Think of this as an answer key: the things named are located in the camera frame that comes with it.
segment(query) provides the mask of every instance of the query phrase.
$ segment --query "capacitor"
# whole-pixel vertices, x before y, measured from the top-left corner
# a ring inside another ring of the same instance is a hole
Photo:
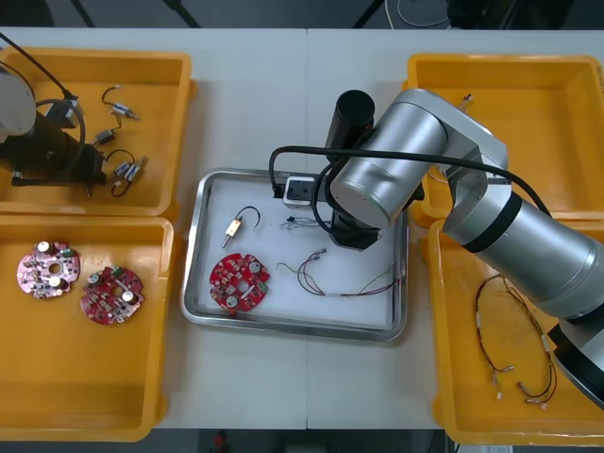
[[[67,282],[63,280],[61,277],[52,276],[48,278],[48,284],[51,288],[56,288],[58,290],[63,290],[67,287]]]
[[[41,243],[38,243],[36,248],[38,248],[38,251],[40,253],[43,253],[45,255],[52,255],[55,251],[55,247],[47,241],[42,241]]]
[[[234,295],[230,295],[229,297],[226,298],[226,304],[228,305],[228,307],[230,309],[234,309],[235,307],[237,307],[238,303],[239,303],[239,300],[237,300],[237,297],[235,297]]]
[[[132,302],[132,300],[134,300],[134,293],[131,291],[125,291],[122,294],[122,300],[129,304],[130,302]]]
[[[89,285],[96,286],[101,282],[101,277],[98,274],[91,274],[86,281]]]

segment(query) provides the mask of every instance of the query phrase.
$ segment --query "electrical wire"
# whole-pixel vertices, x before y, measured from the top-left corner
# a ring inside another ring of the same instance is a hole
[[[503,281],[503,284],[506,289],[506,293],[509,294],[513,298],[513,300],[523,310],[523,312],[528,317],[528,319],[530,319],[530,322],[533,324],[533,327],[539,334],[539,337],[542,341],[542,346],[543,346],[544,352],[545,352],[545,359],[547,361],[546,372],[548,373],[548,380],[547,380],[547,384],[546,384],[544,390],[538,394],[532,394],[531,392],[529,392],[529,390],[527,389],[525,384],[523,384],[522,382],[516,382],[516,387],[518,387],[518,389],[520,389],[520,391],[525,395],[525,397],[526,397],[525,402],[530,403],[530,404],[539,404],[542,409],[545,409],[546,403],[551,400],[553,395],[556,393],[556,389],[558,388],[558,374],[557,374],[556,368],[554,366],[554,361],[553,361],[553,358],[551,355],[551,351],[549,349],[549,345],[547,344],[547,340],[545,338],[545,332],[544,332],[543,328],[541,327],[541,325],[539,324],[539,321],[537,321],[537,318],[535,318],[535,316],[530,311],[530,308],[527,305],[527,302],[522,297],[522,295],[518,292],[518,290],[516,290],[515,288],[510,286],[510,284],[508,283],[508,280],[505,277],[503,277],[501,274],[495,274],[494,276],[487,278],[480,284],[480,286],[478,287],[477,293],[476,293],[475,304],[474,304],[478,345],[480,347],[480,351],[482,352],[482,356],[487,361],[487,363],[489,364],[489,367],[491,369],[493,384],[497,388],[497,399],[501,399],[503,394],[501,391],[501,383],[499,382],[499,379],[496,374],[497,373],[508,373],[508,372],[512,371],[513,365],[507,365],[507,366],[501,367],[501,368],[496,367],[495,364],[493,363],[493,360],[489,356],[489,353],[487,352],[486,347],[484,346],[484,342],[482,340],[482,332],[481,332],[481,326],[480,326],[479,300],[480,300],[480,297],[482,296],[482,292],[484,291],[484,289],[488,285],[488,283],[495,279],[501,279]]]
[[[29,83],[29,80],[27,80],[23,74],[21,74],[17,69],[13,68],[8,63],[5,63],[4,61],[0,61],[0,66],[4,66],[5,68],[10,69],[13,73],[15,73],[17,76],[19,76],[23,80],[23,82],[25,82],[25,84],[27,85],[29,90],[31,91],[31,95],[34,98],[34,101],[36,100],[36,94],[34,93],[34,87],[31,86],[31,83]]]
[[[325,221],[326,225],[330,225],[330,221]],[[287,226],[288,231],[292,231],[297,228],[310,228],[310,227],[318,227],[319,224],[316,220],[311,219],[310,217],[293,217],[290,216],[286,219],[285,222],[281,224],[281,227]]]
[[[403,21],[407,25],[415,26],[417,28],[428,28],[430,26],[436,26],[436,25],[444,24],[446,21],[449,20],[449,18],[447,16],[444,19],[441,19],[440,21],[428,22],[427,24],[418,24],[416,22],[412,22],[409,19],[406,19],[405,16],[403,16],[403,13],[400,12],[400,0],[398,0],[396,2],[396,12],[398,13],[398,17],[400,17],[401,21]]]
[[[295,153],[295,154],[311,154],[315,156],[333,156],[339,158],[377,158],[377,159],[400,159],[400,160],[411,160],[416,162],[428,162],[428,163],[441,163],[445,165],[459,166],[463,168],[469,168],[472,170],[479,170],[493,175],[505,177],[509,181],[518,185],[527,195],[532,199],[537,208],[551,217],[549,210],[545,206],[545,203],[539,197],[539,195],[530,187],[530,185],[520,176],[515,175],[512,172],[504,170],[502,168],[494,167],[493,165],[487,165],[481,162],[474,162],[466,159],[448,158],[443,156],[428,156],[423,154],[403,153],[403,152],[392,152],[392,151],[366,151],[361,149],[326,149],[312,146],[282,146],[277,148],[271,154],[271,158],[268,163],[268,172],[271,179],[271,185],[273,186],[273,192],[275,197],[281,198],[283,196],[282,190],[277,184],[275,178],[275,160],[280,154]],[[330,169],[328,165],[324,169],[323,175]]]
[[[311,274],[309,274],[309,272],[307,270],[307,266],[309,265],[310,262],[319,260],[321,258],[321,255],[325,254],[326,252],[327,252],[327,250],[325,248],[312,252],[310,254],[310,256],[308,258],[306,258],[302,262],[302,264],[300,264],[297,271],[292,266],[290,266],[289,264],[287,264],[285,262],[278,262],[277,268],[279,266],[286,267],[289,271],[296,274],[298,284],[304,291],[306,291],[307,293],[310,293],[312,295],[318,295],[321,297],[361,297],[364,295],[380,294],[380,293],[384,293],[384,292],[390,290],[391,288],[393,288],[393,286],[398,284],[398,282],[400,281],[399,278],[395,278],[388,285],[382,286],[380,288],[375,288],[374,290],[365,291],[370,285],[375,283],[381,277],[384,277],[386,274],[388,274],[393,268],[393,266],[391,265],[385,272],[383,272],[379,276],[375,277],[373,280],[371,280],[369,283],[367,283],[365,286],[363,286],[360,291],[358,291],[356,293],[336,293],[336,294],[326,293],[319,287],[319,285],[317,284],[314,277]]]
[[[119,88],[122,88],[122,85],[113,85],[112,87],[107,88],[106,90],[103,91],[103,94],[101,94],[101,102],[103,104],[107,104],[108,106],[115,106],[114,102],[110,102],[110,101],[106,101],[105,100],[105,96],[107,96],[107,93],[112,91],[112,90],[117,90]]]
[[[386,19],[391,30],[394,30],[393,18],[390,17],[390,8],[388,7],[388,0],[384,0],[384,10],[386,11]]]
[[[312,210],[312,215],[314,215],[314,220],[316,220],[317,225],[319,227],[321,227],[327,234],[333,236],[334,238],[352,238],[354,236],[357,236],[359,234],[359,232],[358,231],[344,231],[344,230],[335,229],[335,228],[332,228],[331,226],[328,226],[323,221],[321,216],[319,215],[319,209],[317,208],[317,201],[319,199],[319,188],[321,187],[321,181],[323,181],[323,178],[325,177],[327,172],[329,170],[331,170],[332,167],[333,167],[333,163],[330,162],[327,165],[327,167],[325,167],[323,170],[321,170],[321,173],[319,174],[317,179],[314,181],[314,184],[312,185],[312,192],[310,193],[310,209]]]
[[[113,185],[113,187],[111,188],[111,195],[113,195],[113,197],[115,198],[119,198],[121,196],[126,195],[126,193],[128,192],[128,190],[130,189],[130,186],[132,185],[131,181],[127,181],[126,182],[126,187],[119,193],[115,192],[115,189],[118,188],[118,185]]]
[[[257,210],[255,207],[253,206],[246,206],[245,208],[242,208],[239,212],[237,212],[237,215],[235,216],[235,218],[237,220],[242,220],[242,212],[244,212],[245,210],[254,210],[256,212],[256,214],[258,215],[258,221],[256,222],[256,224],[254,225],[254,227],[257,227],[260,224],[260,211]]]
[[[118,129],[122,128],[122,118],[120,117],[120,115],[113,111],[112,113],[110,113],[110,115],[113,115],[115,117],[115,120],[117,121],[117,127],[114,127],[111,131],[115,132]]]
[[[434,441],[436,441],[436,436],[439,433],[438,430],[434,430],[434,434],[432,434],[432,439],[430,440],[430,444],[428,445],[428,450],[426,450],[426,453],[430,453],[430,451],[432,451],[432,447],[434,446]]]
[[[46,76],[48,78],[50,78],[53,81],[53,83],[60,88],[60,90],[63,93],[63,97],[68,98],[68,99],[75,98],[75,96],[69,90],[67,90],[52,74],[50,74],[50,72],[46,68],[44,68],[40,63],[38,63],[36,61],[36,59],[34,59],[23,48],[21,48],[21,46],[19,46],[13,40],[9,39],[7,37],[7,35],[5,35],[4,33],[0,33],[0,39],[7,42],[12,48],[14,48],[17,52],[19,52],[21,55],[23,55],[26,59],[31,61],[38,69],[40,69],[43,73],[45,73]]]
[[[136,162],[136,158],[134,157],[134,155],[131,152],[129,152],[127,149],[122,149],[122,148],[117,148],[117,149],[114,149],[113,151],[111,151],[109,154],[107,154],[107,156],[105,157],[105,160],[111,159],[111,156],[113,156],[114,154],[117,154],[117,153],[128,154],[130,156],[130,160],[131,160],[130,163]]]

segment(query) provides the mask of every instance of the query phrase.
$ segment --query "metal tray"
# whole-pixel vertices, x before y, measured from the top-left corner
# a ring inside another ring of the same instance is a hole
[[[285,182],[288,176],[301,175],[276,172],[277,182]],[[187,257],[185,262],[184,279],[180,293],[180,310],[192,323],[231,328],[249,328],[256,330],[272,330],[301,335],[315,335],[332,338],[346,338],[385,342],[392,340],[403,330],[407,320],[407,262],[408,262],[408,219],[403,212],[396,220],[394,231],[394,274],[401,276],[401,283],[392,291],[392,327],[387,330],[362,327],[342,327],[318,323],[305,323],[297,320],[280,319],[258,320],[250,319],[245,313],[231,316],[227,313],[218,314],[205,312],[203,306],[197,303],[200,297],[200,279],[192,276],[203,276],[203,253],[206,237],[206,218],[210,215],[208,205],[212,183],[217,179],[262,182],[270,184],[268,172],[259,170],[216,169],[204,175],[197,187],[197,195],[193,209]]]

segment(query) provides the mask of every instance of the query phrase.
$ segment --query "silver robotic arm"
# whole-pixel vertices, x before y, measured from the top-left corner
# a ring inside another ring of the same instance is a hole
[[[507,169],[505,145],[436,94],[402,92],[361,149],[471,160]],[[339,205],[385,228],[407,205],[431,163],[351,158],[331,181]],[[459,166],[446,174],[453,209],[445,233],[506,276],[540,310],[562,321],[549,336],[561,369],[604,409],[604,246],[541,212],[507,178]]]

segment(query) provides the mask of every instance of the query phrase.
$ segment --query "yellow tray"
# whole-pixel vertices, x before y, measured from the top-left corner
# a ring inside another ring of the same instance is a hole
[[[510,170],[560,219],[604,219],[604,101],[590,57],[418,54],[405,88],[436,92],[508,146]],[[424,178],[411,207],[422,227],[451,210],[447,185]]]
[[[162,417],[172,225],[161,218],[0,217],[0,440],[136,441]],[[17,285],[17,263],[39,241],[65,241],[81,259],[72,290],[38,300]],[[144,301],[122,325],[82,312],[86,277],[120,265]]]
[[[99,146],[106,154],[124,148],[138,159],[149,158],[142,176],[121,198],[108,187],[95,187],[88,197],[76,187],[12,187],[9,172],[0,172],[0,212],[41,214],[86,214],[177,217],[176,178],[186,125],[189,100],[194,93],[191,59],[170,52],[121,52],[28,48],[68,90],[79,96],[86,122],[86,140],[103,129],[116,127],[110,106],[101,94],[112,85],[107,100],[126,104],[140,121],[123,120],[113,142]],[[61,98],[60,90],[38,68],[13,49],[0,53],[0,60],[14,66],[33,86],[36,100]],[[41,107],[46,112],[48,106]],[[78,129],[64,129],[76,139]],[[116,154],[105,165],[106,174],[125,160]]]
[[[488,366],[478,348],[474,300],[478,286],[495,271],[455,244],[435,222],[423,242],[428,259],[432,324],[438,374],[434,416],[461,444],[604,445],[604,411],[558,369],[559,385],[545,410],[524,402],[515,382],[545,385],[545,357],[530,320],[498,283],[480,299],[485,347],[496,364],[512,364],[501,376],[496,399]],[[566,222],[604,242],[604,222]],[[545,331],[557,323],[529,305]]]

